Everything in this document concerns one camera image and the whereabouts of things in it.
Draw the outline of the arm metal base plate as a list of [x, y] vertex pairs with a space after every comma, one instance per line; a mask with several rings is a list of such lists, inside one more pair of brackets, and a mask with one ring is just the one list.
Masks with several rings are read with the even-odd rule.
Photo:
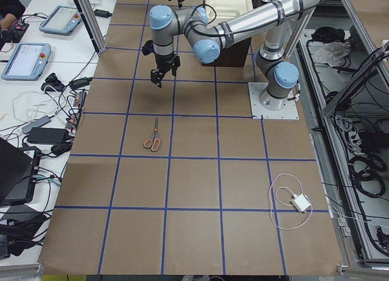
[[268, 83], [249, 82], [249, 99], [253, 119], [298, 120], [293, 91], [286, 98], [275, 99], [267, 92]]

